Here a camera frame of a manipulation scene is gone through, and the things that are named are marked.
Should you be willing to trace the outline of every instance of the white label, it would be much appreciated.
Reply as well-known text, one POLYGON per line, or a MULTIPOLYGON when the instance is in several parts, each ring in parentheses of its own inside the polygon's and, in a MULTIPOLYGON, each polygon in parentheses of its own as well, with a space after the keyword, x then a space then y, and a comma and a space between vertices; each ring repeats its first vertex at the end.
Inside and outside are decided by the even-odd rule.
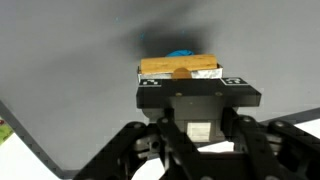
POLYGON ((226 86, 248 86, 249 84, 241 78, 221 78, 221 81, 226 86))
POLYGON ((161 87, 161 79, 142 79, 140 87, 161 87))
POLYGON ((193 142, 209 142, 211 123, 188 123, 187 134, 193 142))

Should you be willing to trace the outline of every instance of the gray surface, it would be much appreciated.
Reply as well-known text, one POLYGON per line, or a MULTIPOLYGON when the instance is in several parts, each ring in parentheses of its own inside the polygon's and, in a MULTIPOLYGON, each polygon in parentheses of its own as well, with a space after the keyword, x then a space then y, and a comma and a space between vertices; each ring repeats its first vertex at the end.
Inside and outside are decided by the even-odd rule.
POLYGON ((135 108, 140 58, 214 53, 263 93, 266 120, 319 107, 318 0, 2 0, 0 99, 65 170, 84 166, 135 108))

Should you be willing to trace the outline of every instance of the black mount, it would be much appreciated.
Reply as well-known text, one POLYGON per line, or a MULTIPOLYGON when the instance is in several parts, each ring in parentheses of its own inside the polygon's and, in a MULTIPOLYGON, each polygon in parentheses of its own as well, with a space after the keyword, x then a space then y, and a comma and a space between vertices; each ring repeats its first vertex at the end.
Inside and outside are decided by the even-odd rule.
MULTIPOLYGON (((166 172, 161 178, 163 180, 320 179, 320 173, 317 172, 320 170, 319 139, 290 123, 281 121, 281 119, 274 120, 265 126, 250 116, 238 115, 235 106, 246 105, 243 103, 246 99, 235 96, 232 92, 243 93, 250 102, 253 102, 253 98, 249 95, 254 94, 250 90, 245 91, 252 87, 238 86, 240 90, 234 89, 235 87, 231 87, 233 89, 230 90, 227 88, 228 85, 220 86, 221 84, 217 80, 212 80, 212 82, 215 88, 219 89, 220 87, 220 93, 213 91, 215 93, 210 96, 221 98, 222 95, 227 94, 236 100, 231 101, 227 98, 220 101, 223 103, 219 116, 221 119, 209 118, 219 121, 217 124, 219 124, 219 130, 223 132, 224 138, 235 144, 234 152, 200 153, 197 150, 196 145, 176 123, 177 113, 175 111, 178 106, 172 102, 177 102, 177 99, 172 100, 171 97, 177 95, 175 88, 179 88, 180 94, 177 98, 181 98, 183 94, 190 97, 195 97, 195 95, 190 89, 187 93, 181 92, 183 91, 181 85, 188 86, 187 81, 175 86, 168 80, 167 84, 171 83, 170 87, 173 88, 173 90, 167 90, 168 92, 164 89, 161 91, 154 88, 145 89, 148 87, 138 90, 137 98, 140 98, 137 100, 138 107, 142 101, 151 106, 152 109, 148 109, 148 106, 144 104, 142 108, 149 110, 148 115, 151 116, 149 118, 152 123, 147 126, 141 122, 128 123, 74 179, 131 179, 148 160, 148 157, 156 154, 159 155, 165 167, 166 172), (159 93, 163 95, 163 92, 165 92, 165 96, 168 96, 167 99, 159 95, 159 93), (150 94, 151 97, 156 97, 153 101, 148 99, 150 94)), ((204 91, 202 96, 209 93, 209 91, 204 91)))

